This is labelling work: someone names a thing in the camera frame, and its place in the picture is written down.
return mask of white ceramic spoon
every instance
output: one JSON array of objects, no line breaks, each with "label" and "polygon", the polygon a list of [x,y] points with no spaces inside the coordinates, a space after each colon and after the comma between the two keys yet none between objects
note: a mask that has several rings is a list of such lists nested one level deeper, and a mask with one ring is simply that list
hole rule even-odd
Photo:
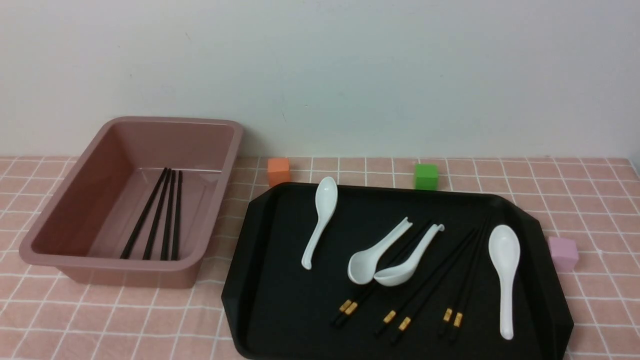
[{"label": "white ceramic spoon", "polygon": [[307,248],[305,248],[304,254],[302,254],[302,266],[311,270],[311,258],[314,255],[314,250],[320,240],[320,235],[324,231],[324,228],[331,220],[333,212],[335,211],[335,205],[338,203],[338,186],[335,184],[335,180],[332,177],[327,176],[322,179],[318,184],[316,190],[316,211],[318,213],[318,223],[314,232],[309,238]]},{"label": "white ceramic spoon", "polygon": [[489,256],[500,279],[500,334],[513,339],[513,279],[520,262],[520,242],[512,228],[498,225],[489,237]]},{"label": "white ceramic spoon", "polygon": [[396,240],[402,236],[413,223],[408,218],[404,218],[396,227],[391,230],[382,240],[372,247],[358,251],[349,259],[347,267],[347,275],[349,279],[358,285],[364,285],[371,282],[373,274],[376,273],[376,267],[380,257],[393,245]]},{"label": "white ceramic spoon", "polygon": [[411,256],[404,263],[400,265],[392,266],[376,272],[373,278],[384,286],[397,286],[404,284],[407,280],[411,279],[415,269],[420,263],[422,255],[427,250],[427,247],[431,243],[431,240],[436,236],[439,231],[444,230],[444,225],[432,225],[429,230],[424,234],[418,245],[415,247]]}]

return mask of chopstick pair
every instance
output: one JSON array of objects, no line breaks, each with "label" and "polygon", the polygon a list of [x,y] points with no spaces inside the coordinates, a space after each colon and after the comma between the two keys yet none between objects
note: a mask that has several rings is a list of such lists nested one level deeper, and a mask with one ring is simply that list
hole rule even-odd
[{"label": "chopstick pair", "polygon": [[479,259],[486,242],[486,232],[488,230],[488,224],[490,217],[488,217],[478,233],[478,239],[476,240],[476,246],[472,254],[471,261],[469,261],[467,271],[464,277],[461,279],[457,286],[457,290],[452,294],[451,299],[448,301],[447,309],[444,312],[442,322],[438,327],[438,336],[442,337],[447,332],[447,329],[451,325],[451,333],[449,334],[449,341],[453,342],[458,337],[458,332],[462,326],[462,319],[464,317],[467,304],[471,298],[471,292],[476,279],[477,266]]},{"label": "chopstick pair", "polygon": [[382,333],[385,332],[385,330],[393,322],[396,316],[401,311],[404,311],[404,309],[417,298],[418,294],[424,293],[425,295],[423,296],[419,305],[413,311],[410,311],[410,314],[403,319],[403,321],[397,328],[397,334],[392,337],[392,344],[397,343],[403,332],[411,323],[412,319],[415,318],[420,309],[422,309],[422,307],[429,300],[431,294],[436,290],[445,275],[449,273],[451,268],[456,264],[460,256],[467,249],[471,242],[469,239],[471,239],[471,237],[473,237],[476,232],[477,229],[470,230],[467,235],[465,235],[465,237],[453,248],[453,250],[451,250],[449,255],[444,257],[436,265],[435,269],[422,281],[422,283],[413,291],[413,293],[402,303],[400,303],[399,306],[396,306],[391,311],[389,311],[389,313],[382,319],[382,323],[380,324],[380,326],[375,330],[374,335],[376,337],[382,335]]},{"label": "chopstick pair", "polygon": [[[415,233],[414,236],[411,237],[411,240],[406,242],[399,250],[392,256],[391,260],[387,262],[385,267],[392,266],[394,263],[399,263],[403,261],[407,256],[411,254],[412,249],[416,246],[418,241],[424,236],[424,233],[429,230],[430,225],[433,222],[427,220],[422,227]],[[336,315],[331,320],[331,325],[335,327],[342,327],[347,320],[349,320],[350,316],[358,309],[358,306],[361,306],[376,288],[379,286],[377,282],[372,282],[368,284],[358,295],[352,297],[351,299],[347,299],[338,309]]]},{"label": "chopstick pair", "polygon": [[[171,233],[171,222],[172,222],[172,213],[173,213],[173,189],[175,187],[175,170],[164,168],[160,177],[157,180],[154,189],[151,191],[149,198],[147,199],[147,203],[142,210],[142,214],[140,215],[136,225],[133,228],[133,232],[131,233],[127,244],[125,245],[122,253],[120,255],[120,259],[129,259],[131,256],[131,251],[140,235],[140,231],[142,230],[142,226],[144,225],[149,211],[153,206],[153,203],[156,199],[156,195],[158,193],[158,189],[160,189],[160,184],[163,184],[160,199],[158,201],[158,205],[156,208],[156,214],[154,216],[153,222],[151,224],[151,230],[149,232],[149,236],[147,238],[147,245],[145,246],[145,252],[142,257],[142,260],[149,260],[151,258],[151,253],[153,251],[154,242],[156,240],[156,232],[158,228],[158,224],[160,222],[160,217],[162,215],[162,210],[164,207],[164,197],[166,195],[166,190],[169,184],[171,184],[169,190],[169,199],[167,205],[167,214],[164,221],[164,237],[163,237],[163,246],[160,255],[160,260],[168,260],[168,251],[169,251],[169,240]],[[180,208],[182,202],[182,171],[178,171],[178,187],[177,187],[177,196],[176,196],[176,204],[175,204],[175,223],[173,226],[173,247],[172,247],[172,260],[177,260],[179,255],[179,243],[180,243]]]}]

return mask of pink cube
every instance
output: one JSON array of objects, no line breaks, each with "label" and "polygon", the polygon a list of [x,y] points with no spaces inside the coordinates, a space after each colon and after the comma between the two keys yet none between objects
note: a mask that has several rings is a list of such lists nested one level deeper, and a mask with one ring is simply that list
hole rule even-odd
[{"label": "pink cube", "polygon": [[575,246],[575,241],[550,236],[548,242],[556,272],[573,271],[578,262],[578,248]]}]

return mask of plastic bin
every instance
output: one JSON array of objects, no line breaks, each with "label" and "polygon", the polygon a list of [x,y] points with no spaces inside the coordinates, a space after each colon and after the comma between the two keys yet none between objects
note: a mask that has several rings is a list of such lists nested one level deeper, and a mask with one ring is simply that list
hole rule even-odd
[{"label": "plastic bin", "polygon": [[[211,239],[242,138],[232,121],[121,117],[109,121],[60,184],[20,245],[32,265],[77,282],[188,288]],[[164,215],[142,260],[156,200],[129,259],[120,254],[164,167],[182,170],[180,254],[160,261]]]}]

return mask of white wall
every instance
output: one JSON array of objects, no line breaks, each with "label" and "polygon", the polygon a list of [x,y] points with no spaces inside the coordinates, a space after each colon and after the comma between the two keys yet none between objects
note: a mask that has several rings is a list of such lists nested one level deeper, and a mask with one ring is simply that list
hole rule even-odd
[{"label": "white wall", "polygon": [[639,37],[638,0],[2,0],[0,153],[167,115],[245,154],[630,156]]}]

